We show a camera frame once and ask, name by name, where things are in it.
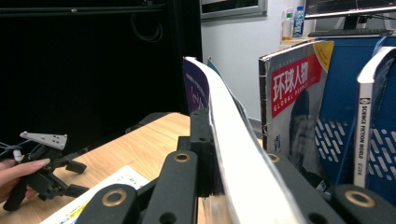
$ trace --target book spine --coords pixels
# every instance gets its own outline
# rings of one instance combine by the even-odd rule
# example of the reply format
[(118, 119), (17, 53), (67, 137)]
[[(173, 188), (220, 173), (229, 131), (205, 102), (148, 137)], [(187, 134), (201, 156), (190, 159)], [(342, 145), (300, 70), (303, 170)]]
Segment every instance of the book spine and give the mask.
[(353, 183), (362, 188), (366, 188), (367, 166), (370, 152), (372, 92), (373, 83), (359, 83)]
[(267, 104), (271, 104), (271, 101), (267, 100), (266, 94), (266, 83), (267, 83), (267, 63), (259, 60), (259, 83), (260, 83), (260, 107), (262, 111), (262, 147), (267, 149), (268, 147), (268, 122), (267, 122)]

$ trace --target white book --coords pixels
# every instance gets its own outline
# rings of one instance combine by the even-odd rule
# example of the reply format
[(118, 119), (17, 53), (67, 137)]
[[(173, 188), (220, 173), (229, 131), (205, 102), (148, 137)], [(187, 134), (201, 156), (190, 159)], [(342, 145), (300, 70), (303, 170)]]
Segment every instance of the white book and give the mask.
[(184, 58), (183, 68), (190, 112), (209, 109), (225, 195), (215, 195), (205, 213), (220, 223), (305, 223), (292, 193), (249, 126), (244, 108), (221, 76), (191, 57)]
[(370, 142), (376, 113), (381, 106), (389, 69), (394, 65), (396, 47), (381, 47), (358, 75), (358, 109), (354, 142), (354, 180), (356, 186), (368, 188), (367, 169)]

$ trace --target hand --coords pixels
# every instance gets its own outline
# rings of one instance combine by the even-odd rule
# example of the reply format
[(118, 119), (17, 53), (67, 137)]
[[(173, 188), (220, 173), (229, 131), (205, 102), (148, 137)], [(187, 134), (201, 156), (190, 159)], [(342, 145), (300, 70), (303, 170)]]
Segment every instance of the hand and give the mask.
[[(50, 159), (29, 161), (22, 164), (18, 164), (14, 160), (0, 161), (0, 203), (8, 198), (9, 193), (20, 181), (21, 176), (30, 175), (49, 162)], [(36, 194), (37, 192), (34, 189), (27, 187), (25, 193), (27, 199), (32, 198)]]

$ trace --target paper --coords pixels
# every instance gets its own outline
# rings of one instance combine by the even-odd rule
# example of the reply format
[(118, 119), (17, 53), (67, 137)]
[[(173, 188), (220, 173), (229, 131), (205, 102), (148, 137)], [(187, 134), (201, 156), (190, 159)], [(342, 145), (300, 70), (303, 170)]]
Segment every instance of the paper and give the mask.
[(147, 185), (148, 182), (149, 181), (145, 177), (132, 169), (129, 165), (125, 165), (116, 173), (104, 179), (99, 184), (77, 197), (73, 202), (67, 204), (58, 212), (45, 219), (41, 224), (75, 223), (84, 207), (100, 189), (112, 184), (126, 184), (134, 187), (135, 189), (140, 189)]

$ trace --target white wall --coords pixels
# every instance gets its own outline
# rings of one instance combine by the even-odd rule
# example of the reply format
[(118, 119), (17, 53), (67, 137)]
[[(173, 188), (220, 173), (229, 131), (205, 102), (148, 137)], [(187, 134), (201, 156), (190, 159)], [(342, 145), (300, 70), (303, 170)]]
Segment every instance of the white wall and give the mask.
[(259, 57), (278, 50), (281, 22), (287, 7), (304, 0), (267, 0), (266, 17), (203, 21), (204, 63), (208, 57), (220, 70), (250, 119), (261, 120)]

